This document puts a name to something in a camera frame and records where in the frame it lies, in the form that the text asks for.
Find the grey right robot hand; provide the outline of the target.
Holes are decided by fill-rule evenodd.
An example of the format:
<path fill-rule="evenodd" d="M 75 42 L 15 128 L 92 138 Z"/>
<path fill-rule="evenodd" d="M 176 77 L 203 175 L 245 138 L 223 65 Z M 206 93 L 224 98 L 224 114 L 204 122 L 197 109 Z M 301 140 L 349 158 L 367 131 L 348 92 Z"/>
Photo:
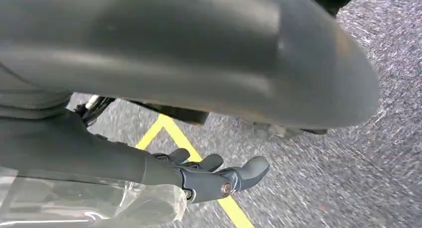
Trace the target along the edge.
<path fill-rule="evenodd" d="M 149 153 L 89 132 L 116 99 L 325 133 L 367 121 L 376 70 L 351 0 L 0 0 L 0 225 L 150 228 L 257 185 L 262 156 Z"/>

